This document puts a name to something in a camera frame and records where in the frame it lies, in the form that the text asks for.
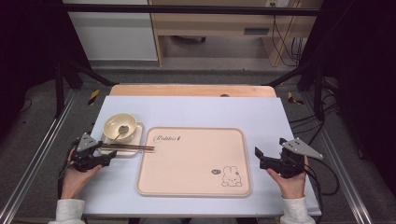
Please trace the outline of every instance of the yellow and black tape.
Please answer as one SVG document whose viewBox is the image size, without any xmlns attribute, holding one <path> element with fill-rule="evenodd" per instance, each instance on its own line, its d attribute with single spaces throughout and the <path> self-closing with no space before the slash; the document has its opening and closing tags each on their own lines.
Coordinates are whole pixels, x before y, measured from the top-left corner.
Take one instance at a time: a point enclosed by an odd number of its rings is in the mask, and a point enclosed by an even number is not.
<svg viewBox="0 0 396 224">
<path fill-rule="evenodd" d="M 288 101 L 289 101 L 289 103 L 295 103 L 297 105 L 303 105 L 304 104 L 304 101 L 294 100 L 293 95 L 291 94 L 291 92 L 288 93 Z"/>
<path fill-rule="evenodd" d="M 99 90 L 94 90 L 91 94 L 90 100 L 88 101 L 88 105 L 93 105 L 93 102 L 95 102 L 96 97 L 99 94 Z"/>
</svg>

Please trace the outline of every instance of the bunny drawing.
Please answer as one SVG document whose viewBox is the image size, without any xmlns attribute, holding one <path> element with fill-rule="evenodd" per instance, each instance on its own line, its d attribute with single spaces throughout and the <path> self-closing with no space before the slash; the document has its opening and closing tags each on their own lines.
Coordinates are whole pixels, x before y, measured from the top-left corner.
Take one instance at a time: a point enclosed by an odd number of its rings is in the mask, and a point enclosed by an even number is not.
<svg viewBox="0 0 396 224">
<path fill-rule="evenodd" d="M 235 166 L 226 166 L 223 169 L 223 182 L 221 185 L 223 187 L 241 187 L 241 176 L 238 173 L 238 169 Z"/>
</svg>

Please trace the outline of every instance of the white tabletop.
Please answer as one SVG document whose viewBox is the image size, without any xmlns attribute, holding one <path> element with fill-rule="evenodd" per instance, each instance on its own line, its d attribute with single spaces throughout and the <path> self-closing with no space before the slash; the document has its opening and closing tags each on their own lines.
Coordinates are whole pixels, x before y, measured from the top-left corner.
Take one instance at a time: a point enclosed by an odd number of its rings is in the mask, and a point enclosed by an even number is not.
<svg viewBox="0 0 396 224">
<path fill-rule="evenodd" d="M 107 96 L 92 130 L 100 140 L 107 118 L 127 112 L 144 123 L 141 143 L 152 127 L 237 128 L 246 138 L 252 191 L 247 197 L 157 197 L 136 191 L 141 154 L 115 158 L 81 192 L 85 216 L 95 217 L 269 217 L 281 216 L 283 204 L 275 181 L 254 154 L 279 158 L 279 138 L 293 139 L 280 99 L 261 97 Z M 307 178 L 308 213 L 320 215 Z"/>
</svg>

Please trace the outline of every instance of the sleeve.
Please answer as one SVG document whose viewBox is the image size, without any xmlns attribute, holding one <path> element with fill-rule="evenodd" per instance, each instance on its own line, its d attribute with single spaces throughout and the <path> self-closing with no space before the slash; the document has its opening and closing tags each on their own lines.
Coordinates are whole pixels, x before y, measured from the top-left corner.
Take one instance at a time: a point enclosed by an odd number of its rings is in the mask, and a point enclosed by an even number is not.
<svg viewBox="0 0 396 224">
<path fill-rule="evenodd" d="M 85 202 L 77 199 L 59 200 L 56 207 L 56 219 L 49 224 L 85 224 L 81 220 Z"/>
<path fill-rule="evenodd" d="M 283 199 L 284 216 L 281 224 L 315 224 L 315 220 L 308 215 L 305 197 L 301 199 Z"/>
</svg>

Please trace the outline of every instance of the bowl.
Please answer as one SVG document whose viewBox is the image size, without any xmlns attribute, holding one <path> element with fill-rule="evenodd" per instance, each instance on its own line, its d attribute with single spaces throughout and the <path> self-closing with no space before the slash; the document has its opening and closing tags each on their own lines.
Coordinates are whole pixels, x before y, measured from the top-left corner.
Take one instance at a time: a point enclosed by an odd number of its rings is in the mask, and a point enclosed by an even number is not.
<svg viewBox="0 0 396 224">
<path fill-rule="evenodd" d="M 122 125 L 128 126 L 127 133 L 119 133 L 119 128 Z M 127 142 L 132 140 L 134 137 L 134 133 L 136 131 L 137 121 L 136 118 L 132 114 L 128 113 L 120 113 L 111 116 L 106 120 L 105 125 L 103 127 L 103 134 L 106 138 L 110 140 L 116 140 L 117 142 Z"/>
</svg>

